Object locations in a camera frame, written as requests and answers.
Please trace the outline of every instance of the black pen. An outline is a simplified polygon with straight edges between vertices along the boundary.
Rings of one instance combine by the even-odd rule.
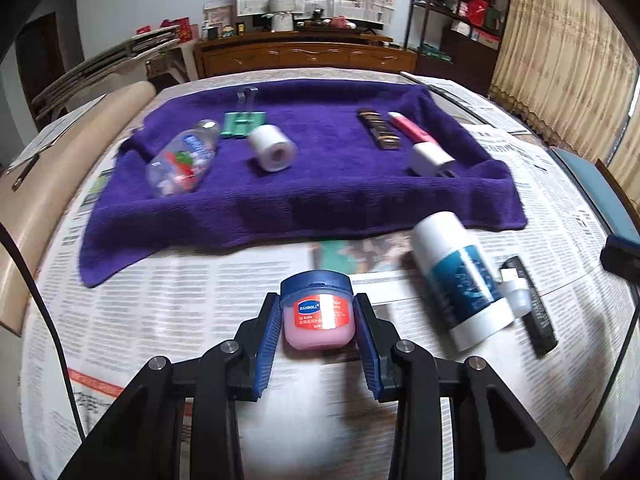
[[[39,153],[36,153],[35,155],[33,155],[31,157],[31,159],[29,160],[29,163],[24,167],[24,169],[22,170],[22,173],[20,174],[20,176],[15,179],[15,182],[11,186],[11,189],[16,191],[20,187],[20,184],[22,184],[22,181],[25,178],[27,178],[27,175],[31,171],[31,168],[33,168],[36,165],[36,162],[39,160],[39,158],[40,158],[40,154]]]

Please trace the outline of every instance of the brown door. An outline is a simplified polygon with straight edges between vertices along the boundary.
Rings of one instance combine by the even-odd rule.
[[[22,28],[15,39],[15,56],[24,96],[35,120],[31,100],[65,73],[54,12],[45,14]],[[50,113],[36,121],[38,130],[43,129],[50,121]]]

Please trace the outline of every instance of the black cable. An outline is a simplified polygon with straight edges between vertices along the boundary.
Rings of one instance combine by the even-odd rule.
[[[36,286],[36,283],[33,281],[33,277],[29,272],[29,267],[24,261],[24,258],[20,254],[20,250],[15,245],[14,239],[11,238],[9,231],[2,225],[0,222],[0,241],[2,245],[11,256],[11,259],[14,261],[16,267],[20,271],[22,278],[24,279],[27,287],[29,288],[29,292],[33,296],[33,301],[35,301],[40,314],[42,315],[42,319],[44,319],[44,323],[47,325],[49,329],[49,333],[51,334],[51,338],[53,339],[53,345],[56,347],[56,353],[58,354],[58,361],[60,361],[60,369],[62,370],[62,376],[65,379],[65,387],[66,394],[69,397],[69,404],[71,404],[71,411],[74,414],[74,420],[76,422],[76,428],[78,428],[78,435],[80,436],[80,440],[84,442],[84,430],[82,429],[82,422],[80,421],[80,414],[78,413],[78,406],[76,406],[76,398],[74,397],[74,391],[71,388],[71,380],[69,379],[69,370],[66,368],[66,359],[65,354],[62,351],[62,344],[60,343],[60,338],[58,337],[58,332],[56,331],[56,327],[53,325],[53,320],[49,315],[49,311],[47,307],[44,305],[44,301],[42,300],[42,296],[40,295],[40,291]]]
[[[609,394],[611,389],[613,388],[613,384],[616,382],[616,377],[618,376],[618,372],[620,371],[620,367],[622,366],[622,361],[625,358],[626,350],[631,343],[631,338],[633,337],[634,331],[636,330],[636,325],[638,324],[638,317],[640,316],[640,300],[636,302],[636,309],[634,310],[634,314],[631,317],[631,323],[629,323],[629,329],[626,331],[625,340],[622,343],[622,348],[620,349],[620,353],[618,354],[618,358],[616,360],[616,364],[613,367],[613,371],[609,376],[609,382],[607,382],[607,386],[604,388],[604,392],[602,393],[602,397],[600,398],[600,403],[596,408],[596,411],[593,413],[593,417],[591,417],[591,421],[584,432],[580,444],[575,448],[574,454],[571,456],[569,463],[566,465],[567,471],[571,470],[574,466],[575,461],[580,456],[580,453],[586,446],[589,437],[591,436],[591,432],[593,428],[595,428],[600,415],[602,414],[602,410],[604,409],[604,405],[607,403],[607,399],[609,398]]]

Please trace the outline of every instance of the cabinet drawer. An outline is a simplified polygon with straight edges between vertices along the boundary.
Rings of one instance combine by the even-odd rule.
[[[204,55],[205,76],[277,68],[279,59],[280,52],[277,48],[248,48],[232,52],[211,52]]]
[[[349,53],[349,68],[365,68],[368,70],[380,70],[382,72],[414,71],[412,58],[402,50],[380,49],[359,50],[354,49]]]
[[[348,66],[348,50],[340,46],[300,44],[280,48],[280,66]]]

